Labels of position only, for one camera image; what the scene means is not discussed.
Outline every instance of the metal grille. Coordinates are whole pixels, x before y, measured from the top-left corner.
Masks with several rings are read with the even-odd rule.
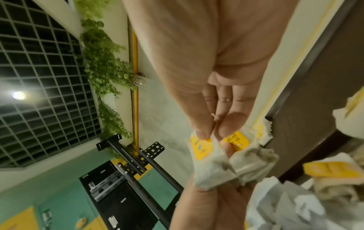
[[[26,167],[101,134],[80,55],[77,39],[31,0],[0,0],[0,168]],[[27,99],[13,99],[14,91]]]

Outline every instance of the fingernail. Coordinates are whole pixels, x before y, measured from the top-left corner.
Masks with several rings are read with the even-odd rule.
[[[196,134],[197,134],[197,137],[201,140],[205,140],[205,139],[209,138],[209,136],[202,130],[196,130]]]

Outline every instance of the ceiling light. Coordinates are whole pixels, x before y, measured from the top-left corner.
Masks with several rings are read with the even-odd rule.
[[[26,94],[21,91],[13,93],[13,98],[15,98],[16,100],[24,100],[26,97],[27,97]]]

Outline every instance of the light bulb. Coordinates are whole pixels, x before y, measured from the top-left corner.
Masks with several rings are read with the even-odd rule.
[[[13,98],[15,98],[16,100],[24,100],[26,97],[27,97],[26,94],[21,91],[13,93]]]

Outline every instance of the yellow pipe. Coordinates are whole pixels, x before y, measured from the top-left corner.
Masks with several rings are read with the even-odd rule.
[[[133,30],[133,66],[134,74],[138,73],[138,39]],[[134,141],[136,150],[139,149],[139,105],[138,105],[138,88],[134,90]]]

